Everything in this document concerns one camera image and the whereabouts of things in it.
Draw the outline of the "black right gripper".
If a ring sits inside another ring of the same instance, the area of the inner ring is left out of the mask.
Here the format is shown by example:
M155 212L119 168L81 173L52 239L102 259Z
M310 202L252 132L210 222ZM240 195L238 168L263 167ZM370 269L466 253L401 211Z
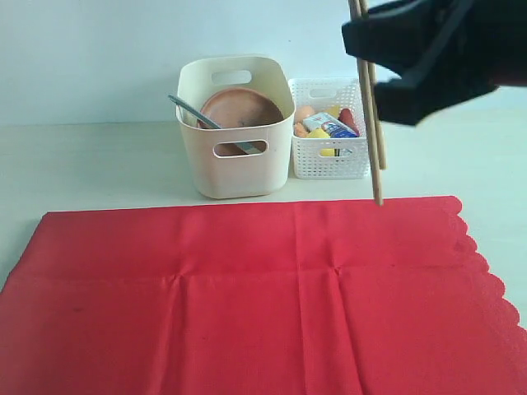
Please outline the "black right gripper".
M392 1L343 25L346 53L401 78L374 87L379 120L430 115L526 86L525 1Z

